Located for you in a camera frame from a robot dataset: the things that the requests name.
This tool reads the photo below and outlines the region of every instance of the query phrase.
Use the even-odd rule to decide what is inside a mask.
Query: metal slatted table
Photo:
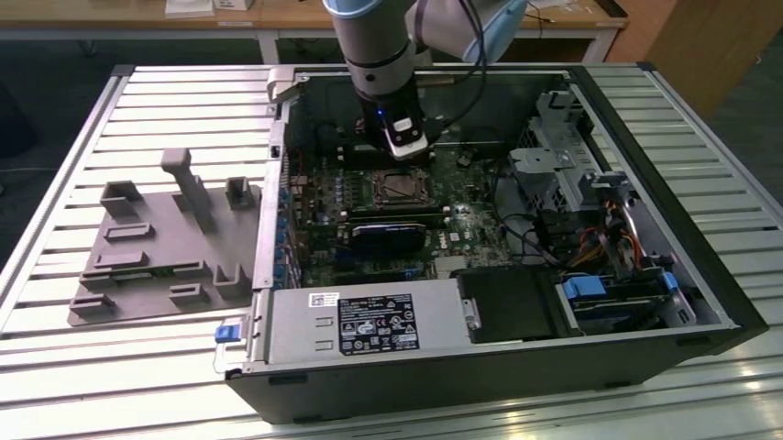
[[[783,428],[780,207],[656,73],[591,71],[771,330],[641,386],[321,426],[271,426],[215,371],[213,331],[244,310],[70,328],[106,181],[172,191],[163,148],[192,149],[207,186],[263,185],[264,66],[138,67],[112,76],[0,276],[0,438],[769,438]],[[617,160],[600,136],[607,160]],[[227,352],[239,361],[239,350]]]

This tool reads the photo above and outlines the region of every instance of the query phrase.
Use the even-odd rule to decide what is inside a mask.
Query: motherboard
[[[299,187],[303,287],[448,278],[511,263],[495,220],[491,165],[460,147],[433,148],[417,163],[349,151],[308,164]]]

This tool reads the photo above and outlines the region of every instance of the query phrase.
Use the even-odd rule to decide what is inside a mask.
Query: power supply label
[[[341,299],[337,310],[340,353],[345,356],[419,349],[409,293]]]

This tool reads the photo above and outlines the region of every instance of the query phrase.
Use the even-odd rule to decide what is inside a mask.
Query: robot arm
[[[323,2],[361,102],[364,131],[371,142],[404,160],[427,150],[443,128],[439,121],[425,118],[419,104],[416,48],[429,47],[463,61],[479,61],[471,18],[461,1],[455,0]],[[473,3],[483,24],[485,61],[493,62],[513,39],[525,0]]]

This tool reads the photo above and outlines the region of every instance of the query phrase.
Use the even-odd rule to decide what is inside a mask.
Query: white sticker
[[[237,28],[249,28],[251,26],[253,26],[253,22],[252,21],[219,21],[217,25],[219,26],[232,26],[232,27],[237,27]]]
[[[309,301],[307,302],[311,307],[333,307],[337,305],[340,299],[340,292],[329,291],[324,293],[311,293]]]
[[[419,339],[416,335],[399,335],[396,338],[399,342],[409,342],[415,341],[416,339]]]

